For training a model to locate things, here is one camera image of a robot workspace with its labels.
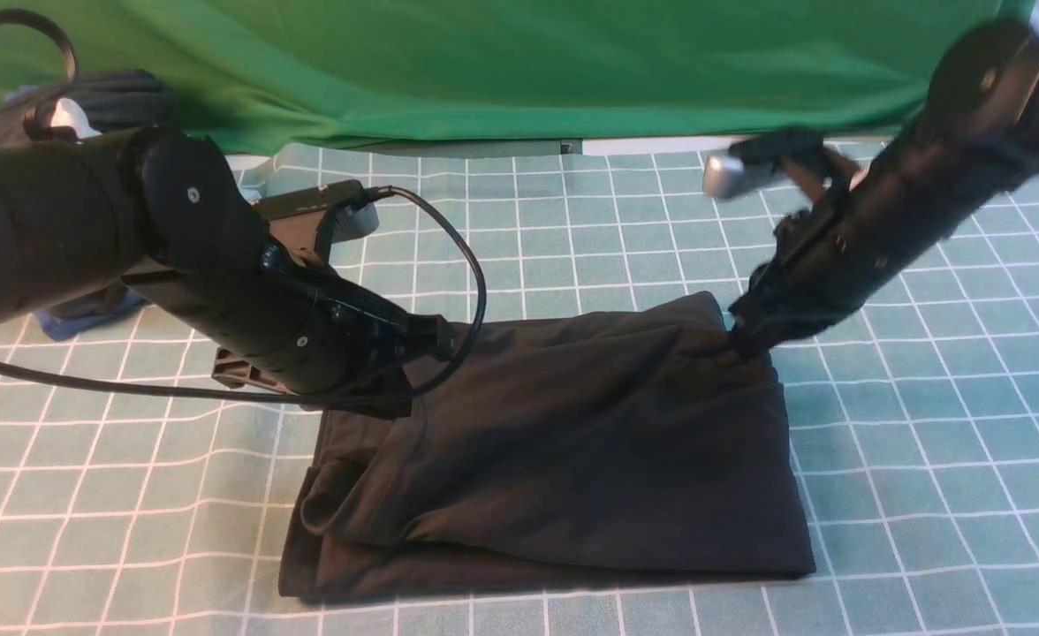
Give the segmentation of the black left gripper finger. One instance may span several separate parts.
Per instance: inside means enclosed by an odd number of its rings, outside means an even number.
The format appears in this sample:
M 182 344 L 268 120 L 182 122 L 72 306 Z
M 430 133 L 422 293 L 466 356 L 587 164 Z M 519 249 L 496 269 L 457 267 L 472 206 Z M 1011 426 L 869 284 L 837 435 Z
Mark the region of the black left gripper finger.
M 353 372 L 343 372 L 334 385 L 334 393 L 339 398 L 373 398 L 374 404 L 354 406 L 326 406 L 325 410 L 369 416 L 383 421 L 404 419 L 412 415 L 412 399 L 397 399 L 397 395 L 412 389 L 411 378 L 403 367 L 377 372 L 371 377 L 362 377 Z

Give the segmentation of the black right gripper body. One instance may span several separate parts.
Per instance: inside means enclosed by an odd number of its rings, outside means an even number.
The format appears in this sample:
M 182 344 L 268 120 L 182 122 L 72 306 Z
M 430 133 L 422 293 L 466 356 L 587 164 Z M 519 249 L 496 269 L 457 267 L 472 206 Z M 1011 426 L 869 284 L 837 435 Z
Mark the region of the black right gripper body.
M 775 226 L 775 251 L 729 307 L 734 322 L 777 327 L 777 345 L 846 321 L 977 209 L 1031 178 L 993 148 L 904 132 L 850 192 L 827 193 Z

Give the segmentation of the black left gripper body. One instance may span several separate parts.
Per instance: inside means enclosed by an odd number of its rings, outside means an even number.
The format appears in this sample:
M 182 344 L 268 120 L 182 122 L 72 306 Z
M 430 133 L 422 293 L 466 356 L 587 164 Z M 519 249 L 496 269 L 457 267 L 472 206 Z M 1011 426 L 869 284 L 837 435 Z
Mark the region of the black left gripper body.
M 339 398 L 343 372 L 371 377 L 432 357 L 458 338 L 439 315 L 409 314 L 330 269 L 269 246 L 252 269 L 175 270 L 146 261 L 124 279 L 153 306 L 216 344 L 213 380 L 236 390 Z

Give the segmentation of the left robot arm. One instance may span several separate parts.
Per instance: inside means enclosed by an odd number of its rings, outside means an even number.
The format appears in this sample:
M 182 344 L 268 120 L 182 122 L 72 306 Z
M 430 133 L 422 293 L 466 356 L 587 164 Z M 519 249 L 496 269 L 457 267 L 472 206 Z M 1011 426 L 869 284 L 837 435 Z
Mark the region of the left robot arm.
M 221 390 L 0 375 L 76 390 L 297 404 L 396 419 L 455 374 L 481 327 L 407 313 L 335 273 L 330 246 L 398 186 L 347 180 L 246 201 L 224 154 L 172 126 L 0 148 L 0 323 L 119 282 L 219 347 Z

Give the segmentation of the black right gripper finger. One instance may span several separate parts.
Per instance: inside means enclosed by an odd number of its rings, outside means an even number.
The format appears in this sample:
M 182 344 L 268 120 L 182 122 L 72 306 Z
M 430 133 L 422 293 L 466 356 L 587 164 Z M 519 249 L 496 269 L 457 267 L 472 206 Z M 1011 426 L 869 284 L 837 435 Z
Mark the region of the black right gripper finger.
M 777 327 L 761 322 L 735 322 L 728 346 L 742 360 L 762 357 L 777 346 Z

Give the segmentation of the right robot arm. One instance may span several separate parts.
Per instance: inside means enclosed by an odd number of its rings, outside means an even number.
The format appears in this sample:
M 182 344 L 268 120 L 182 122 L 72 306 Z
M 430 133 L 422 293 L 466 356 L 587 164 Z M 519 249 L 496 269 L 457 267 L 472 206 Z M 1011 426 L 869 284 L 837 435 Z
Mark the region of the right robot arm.
M 846 321 L 977 209 L 1039 177 L 1039 32 L 1012 18 L 944 53 L 920 113 L 862 166 L 809 126 L 728 148 L 705 193 L 734 198 L 789 178 L 810 206 L 775 226 L 775 250 L 730 304 L 729 344 L 749 359 Z

